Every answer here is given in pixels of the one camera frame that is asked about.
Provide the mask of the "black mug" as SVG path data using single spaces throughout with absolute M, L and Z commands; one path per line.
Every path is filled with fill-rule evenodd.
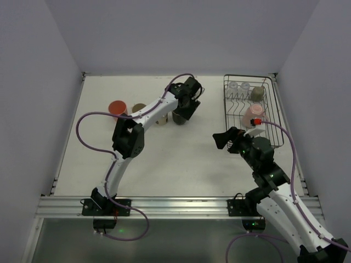
M 188 119 L 185 116 L 186 116 L 185 110 L 172 111 L 172 119 L 176 125 L 184 125 L 188 121 Z

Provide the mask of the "metal cup with cream label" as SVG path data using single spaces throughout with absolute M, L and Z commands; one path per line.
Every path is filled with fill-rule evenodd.
M 159 120 L 156 121 L 157 125 L 165 125 L 168 123 L 168 115 L 163 115 Z

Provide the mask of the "pink ceramic mug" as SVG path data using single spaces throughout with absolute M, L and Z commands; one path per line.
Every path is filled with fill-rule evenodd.
M 241 118 L 241 123 L 245 128 L 252 128 L 251 119 L 260 118 L 266 121 L 269 120 L 265 114 L 264 108 L 260 104 L 253 104 L 247 108 L 244 115 Z

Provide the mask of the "beige plastic cup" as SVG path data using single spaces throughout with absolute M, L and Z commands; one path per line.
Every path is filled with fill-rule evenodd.
M 146 105 L 143 103 L 135 104 L 132 107 L 132 113 L 137 113 L 137 112 L 141 111 L 142 109 L 144 109 L 145 107 L 146 107 Z

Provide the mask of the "tall pink plastic cup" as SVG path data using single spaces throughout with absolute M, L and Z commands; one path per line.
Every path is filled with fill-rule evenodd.
M 115 100 L 109 104 L 109 113 L 112 115 L 128 115 L 128 108 L 124 101 Z

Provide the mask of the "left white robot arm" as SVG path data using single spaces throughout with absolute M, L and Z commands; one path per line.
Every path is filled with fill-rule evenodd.
M 93 203 L 99 210 L 108 207 L 109 199 L 117 195 L 120 181 L 130 162 L 144 149 L 145 133 L 161 117 L 170 112 L 189 120 L 200 105 L 198 98 L 203 93 L 202 85 L 190 76 L 183 83 L 171 83 L 165 93 L 142 110 L 117 120 L 112 136 L 115 156 L 107 171 L 102 186 L 91 194 Z

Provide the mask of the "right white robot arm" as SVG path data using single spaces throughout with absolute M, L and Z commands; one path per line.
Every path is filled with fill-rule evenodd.
M 228 143 L 229 153 L 239 154 L 253 170 L 257 188 L 245 195 L 245 204 L 267 219 L 297 255 L 298 262 L 343 262 L 349 248 L 317 221 L 295 194 L 292 178 L 274 161 L 274 149 L 263 137 L 253 137 L 231 127 L 213 134 L 218 149 Z

